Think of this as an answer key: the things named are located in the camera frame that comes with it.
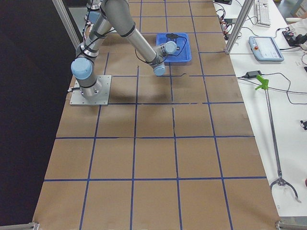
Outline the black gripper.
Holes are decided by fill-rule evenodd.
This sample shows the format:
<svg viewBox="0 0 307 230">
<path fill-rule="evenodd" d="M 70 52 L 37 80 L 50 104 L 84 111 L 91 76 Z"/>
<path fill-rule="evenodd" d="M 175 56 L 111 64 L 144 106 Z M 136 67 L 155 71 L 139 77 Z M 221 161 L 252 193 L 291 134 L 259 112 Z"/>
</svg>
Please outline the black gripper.
<svg viewBox="0 0 307 230">
<path fill-rule="evenodd" d="M 167 33 L 165 37 L 167 41 L 177 41 L 177 39 L 180 38 L 180 35 L 175 33 Z"/>
</svg>

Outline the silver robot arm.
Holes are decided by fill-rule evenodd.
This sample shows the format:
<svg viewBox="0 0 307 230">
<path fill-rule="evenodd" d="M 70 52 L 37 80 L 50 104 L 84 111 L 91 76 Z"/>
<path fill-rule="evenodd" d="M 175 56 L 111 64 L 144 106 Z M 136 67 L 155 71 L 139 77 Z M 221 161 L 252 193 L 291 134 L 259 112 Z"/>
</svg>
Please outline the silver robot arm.
<svg viewBox="0 0 307 230">
<path fill-rule="evenodd" d="M 179 50 L 174 41 L 151 46 L 137 29 L 127 0 L 103 0 L 98 18 L 88 37 L 78 45 L 76 58 L 71 64 L 83 98 L 93 98 L 103 90 L 94 73 L 94 62 L 100 47 L 105 45 L 110 52 L 124 53 L 128 44 L 142 56 L 142 62 L 153 68 L 156 76 L 165 73 L 165 57 L 173 56 Z"/>
<path fill-rule="evenodd" d="M 87 23 L 95 23 L 100 15 L 100 0 L 88 0 L 85 20 Z"/>
</svg>

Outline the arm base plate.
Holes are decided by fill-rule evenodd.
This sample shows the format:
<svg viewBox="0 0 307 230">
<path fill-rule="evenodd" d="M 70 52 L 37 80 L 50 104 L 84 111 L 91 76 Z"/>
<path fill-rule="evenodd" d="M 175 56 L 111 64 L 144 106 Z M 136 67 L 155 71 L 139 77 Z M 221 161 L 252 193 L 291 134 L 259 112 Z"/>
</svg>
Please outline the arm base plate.
<svg viewBox="0 0 307 230">
<path fill-rule="evenodd" d="M 72 91 L 70 105 L 108 106 L 111 80 L 111 75 L 96 75 L 96 83 L 90 88 L 81 87 L 76 80 L 74 87 L 79 89 Z"/>
</svg>

